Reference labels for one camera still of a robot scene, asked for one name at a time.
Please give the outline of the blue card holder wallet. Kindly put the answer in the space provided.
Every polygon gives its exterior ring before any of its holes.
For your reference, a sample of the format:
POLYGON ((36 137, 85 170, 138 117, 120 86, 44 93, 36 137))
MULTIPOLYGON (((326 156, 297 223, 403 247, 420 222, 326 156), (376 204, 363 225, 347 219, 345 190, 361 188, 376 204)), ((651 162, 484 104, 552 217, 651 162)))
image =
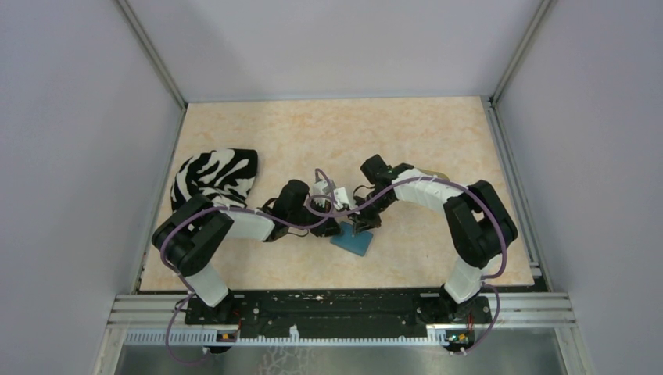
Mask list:
POLYGON ((341 233, 331 237, 330 243, 359 257, 364 257, 371 245, 374 235, 370 231, 356 234, 353 225, 347 222, 339 224, 341 233))

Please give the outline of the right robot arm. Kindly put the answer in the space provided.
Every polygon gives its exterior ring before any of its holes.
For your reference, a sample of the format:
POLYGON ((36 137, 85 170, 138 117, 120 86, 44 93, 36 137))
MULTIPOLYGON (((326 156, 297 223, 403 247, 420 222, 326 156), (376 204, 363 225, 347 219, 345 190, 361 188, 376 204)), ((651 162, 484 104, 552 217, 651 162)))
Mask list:
POLYGON ((446 218, 458 259, 439 292, 439 308, 450 322, 460 322, 472 309, 485 280, 501 276, 507 248, 518 228, 494 187, 485 180, 460 185, 411 164, 388 165, 373 155, 360 171, 371 184, 365 197, 356 196, 358 212, 350 215, 353 232, 381 226, 381 213, 394 202, 415 203, 446 218))

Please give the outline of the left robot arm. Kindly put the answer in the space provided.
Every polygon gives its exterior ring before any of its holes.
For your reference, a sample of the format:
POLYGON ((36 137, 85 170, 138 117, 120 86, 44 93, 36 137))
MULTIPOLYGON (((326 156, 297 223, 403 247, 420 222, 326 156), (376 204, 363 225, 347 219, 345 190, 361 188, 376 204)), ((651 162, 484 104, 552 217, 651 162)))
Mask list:
POLYGON ((162 262, 204 303, 206 316, 215 323, 225 323, 232 318, 235 304, 230 288, 211 265, 222 241, 239 238, 273 242, 291 228, 319 238, 341 234, 337 221, 307 209, 309 197, 310 188, 301 180, 289 180, 277 198, 257 210, 215 203, 197 194, 154 231, 151 242, 162 262))

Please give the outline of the cream oval card tray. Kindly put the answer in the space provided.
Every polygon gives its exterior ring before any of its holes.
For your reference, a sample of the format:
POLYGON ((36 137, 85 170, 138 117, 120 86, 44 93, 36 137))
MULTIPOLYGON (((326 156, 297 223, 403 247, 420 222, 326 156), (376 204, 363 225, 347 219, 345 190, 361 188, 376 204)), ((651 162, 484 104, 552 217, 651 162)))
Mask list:
POLYGON ((428 176, 437 177, 437 178, 440 178, 442 180, 449 180, 449 177, 446 174, 444 174, 442 172, 439 172, 439 171, 426 170, 426 169, 423 169, 423 168, 419 168, 418 170, 420 172, 422 172, 423 174, 428 175, 428 176))

